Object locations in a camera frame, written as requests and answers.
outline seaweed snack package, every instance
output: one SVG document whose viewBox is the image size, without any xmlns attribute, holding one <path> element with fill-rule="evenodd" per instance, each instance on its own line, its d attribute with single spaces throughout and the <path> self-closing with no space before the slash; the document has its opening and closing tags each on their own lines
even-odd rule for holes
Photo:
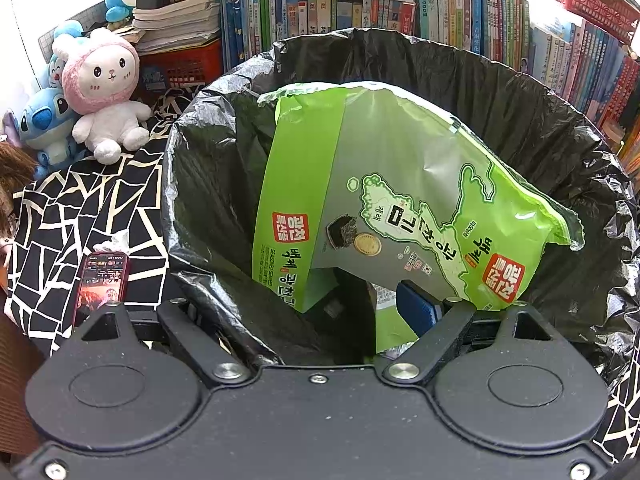
<svg viewBox="0 0 640 480">
<path fill-rule="evenodd" d="M 396 310 L 400 281 L 499 310 L 527 288 L 546 243 L 584 245 L 573 211 L 401 88 L 292 84 L 258 102 L 274 100 L 252 278 L 300 312 L 330 288 L 320 269 L 371 282 L 378 351 L 416 339 Z"/>
</svg>

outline metal screw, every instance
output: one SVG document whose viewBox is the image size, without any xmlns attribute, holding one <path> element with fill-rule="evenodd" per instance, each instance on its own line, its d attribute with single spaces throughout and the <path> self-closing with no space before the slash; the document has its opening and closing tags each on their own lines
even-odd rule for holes
<svg viewBox="0 0 640 480">
<path fill-rule="evenodd" d="M 313 384 L 325 384 L 329 380 L 329 377 L 322 374 L 313 374 L 309 377 L 309 381 Z"/>
<path fill-rule="evenodd" d="M 65 480 L 66 468 L 58 462 L 49 462 L 44 466 L 44 474 L 51 480 Z"/>
<path fill-rule="evenodd" d="M 420 374 L 420 368 L 411 363 L 394 363 L 388 368 L 389 375 L 403 381 L 415 379 Z"/>
<path fill-rule="evenodd" d="M 589 476 L 591 476 L 591 467 L 584 462 L 574 465 L 569 473 L 571 480 L 587 480 Z"/>
<path fill-rule="evenodd" d="M 233 380 L 244 375 L 244 369 L 238 363 L 222 363 L 216 366 L 213 374 L 219 379 Z"/>
</svg>

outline white plush toy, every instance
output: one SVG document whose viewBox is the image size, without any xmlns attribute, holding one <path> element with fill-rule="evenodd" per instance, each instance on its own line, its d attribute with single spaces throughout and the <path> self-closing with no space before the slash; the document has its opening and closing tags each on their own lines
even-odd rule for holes
<svg viewBox="0 0 640 480">
<path fill-rule="evenodd" d="M 78 43 L 68 34 L 53 42 L 53 52 L 66 61 L 62 88 L 69 106 L 83 117 L 73 136 L 94 152 L 101 164 L 114 164 L 124 146 L 144 146 L 149 132 L 138 123 L 151 117 L 147 105 L 129 101 L 138 84 L 140 59 L 128 41 L 97 28 Z"/>
</svg>

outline black garbage bag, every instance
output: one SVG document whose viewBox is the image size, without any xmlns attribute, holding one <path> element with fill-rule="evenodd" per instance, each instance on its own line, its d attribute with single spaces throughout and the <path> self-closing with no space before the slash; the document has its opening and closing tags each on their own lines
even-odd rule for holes
<svg viewBox="0 0 640 480">
<path fill-rule="evenodd" d="M 578 213 L 585 247 L 547 245 L 522 299 L 583 344 L 607 381 L 618 377 L 640 324 L 640 258 L 637 203 L 615 155 L 581 113 L 530 76 L 375 29 L 277 42 L 201 91 L 172 127 L 162 175 L 170 267 L 221 337 L 252 365 L 344 364 L 370 354 L 374 319 L 366 304 L 303 316 L 251 279 L 275 131 L 274 110 L 259 107 L 258 96 L 293 82 L 360 80 L 402 87 L 448 110 L 530 183 Z M 343 288 L 366 287 L 343 279 L 351 280 Z"/>
</svg>

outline red crate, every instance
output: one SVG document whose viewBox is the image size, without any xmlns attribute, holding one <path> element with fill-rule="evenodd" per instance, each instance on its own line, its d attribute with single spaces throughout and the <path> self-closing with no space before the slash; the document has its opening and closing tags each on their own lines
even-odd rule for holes
<svg viewBox="0 0 640 480">
<path fill-rule="evenodd" d="M 606 30 L 624 44 L 631 40 L 638 28 L 640 10 L 625 0 L 558 0 L 569 12 Z"/>
<path fill-rule="evenodd" d="M 220 40 L 205 46 L 140 56 L 140 81 L 136 94 L 143 98 L 157 98 L 169 88 L 211 83 L 222 73 Z"/>
</svg>

